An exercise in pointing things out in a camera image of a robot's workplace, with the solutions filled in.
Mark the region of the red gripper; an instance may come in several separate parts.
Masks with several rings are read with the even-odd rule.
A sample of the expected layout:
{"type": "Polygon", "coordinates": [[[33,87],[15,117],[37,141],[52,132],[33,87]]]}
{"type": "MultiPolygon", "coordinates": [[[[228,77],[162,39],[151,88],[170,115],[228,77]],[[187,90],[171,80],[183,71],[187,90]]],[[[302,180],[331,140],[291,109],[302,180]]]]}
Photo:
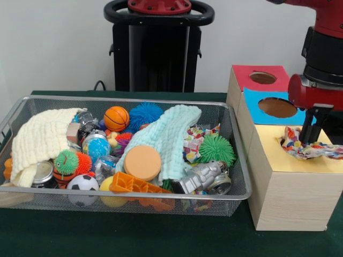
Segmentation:
{"type": "Polygon", "coordinates": [[[303,75],[294,74],[289,80],[288,100],[297,108],[308,109],[299,140],[314,143],[327,119],[328,108],[342,110],[342,87],[320,84],[303,75]]]}

